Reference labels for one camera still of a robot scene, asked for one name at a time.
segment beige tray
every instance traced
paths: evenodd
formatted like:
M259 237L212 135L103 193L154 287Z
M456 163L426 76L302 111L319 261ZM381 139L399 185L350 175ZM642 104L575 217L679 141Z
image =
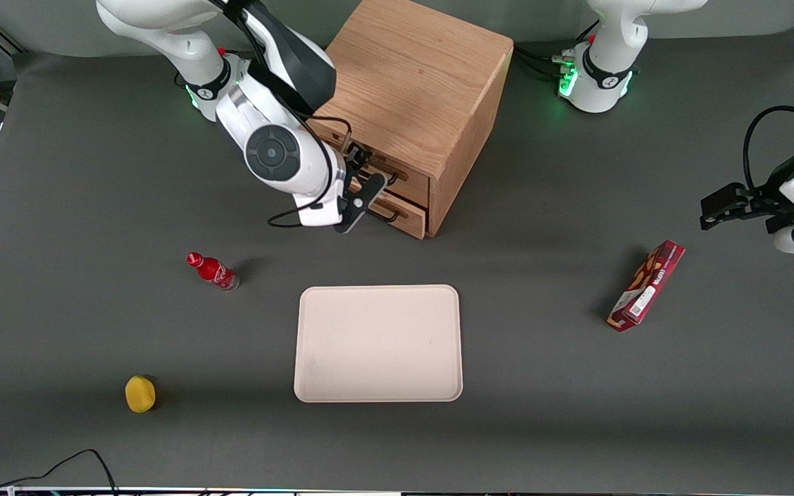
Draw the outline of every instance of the beige tray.
M451 402L462 387L452 286L302 294L293 390L303 402Z

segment red bottle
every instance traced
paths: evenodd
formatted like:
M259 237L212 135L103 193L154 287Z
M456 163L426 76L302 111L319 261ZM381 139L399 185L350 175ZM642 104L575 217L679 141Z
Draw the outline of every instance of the red bottle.
M210 282L211 285L219 286L225 291L234 291L241 284L234 270L224 266L216 258L204 258L201 254L192 252L185 261L190 266L195 267L201 279Z

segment gray tabletop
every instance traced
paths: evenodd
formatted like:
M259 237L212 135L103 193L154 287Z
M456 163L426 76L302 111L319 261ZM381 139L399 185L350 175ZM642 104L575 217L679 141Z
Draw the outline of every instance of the gray tabletop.
M794 32L652 41L639 65L617 109L589 116L515 62L422 242L372 219L349 236L267 228L290 197L247 172L163 57L23 60L0 134L0 482L97 448L121 486L794 493L794 256L760 220L697 222L741 179L747 123L794 104ZM753 148L765 178L794 154L794 116ZM667 238L686 257L616 333L604 315ZM189 251L239 267L240 290L205 285ZM303 290L422 283L461 296L458 401L295 398ZM137 373L163 390L148 415L124 404ZM85 459L48 483L105 480Z

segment red box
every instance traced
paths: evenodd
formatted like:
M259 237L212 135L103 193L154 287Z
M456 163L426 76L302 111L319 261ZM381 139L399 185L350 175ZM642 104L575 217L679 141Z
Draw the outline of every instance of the red box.
M642 323L683 254L684 248L669 240L655 248L636 271L633 283L621 295L618 304L611 309L606 320L609 326L624 332Z

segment wooden cabinet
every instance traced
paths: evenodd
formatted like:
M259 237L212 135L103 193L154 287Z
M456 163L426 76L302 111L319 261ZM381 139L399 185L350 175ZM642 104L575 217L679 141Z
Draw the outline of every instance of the wooden cabinet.
M372 210L435 236L489 138L513 41L410 0L363 0L327 53L336 93L318 115L349 120L369 169L394 178ZM340 123L312 126L344 137Z

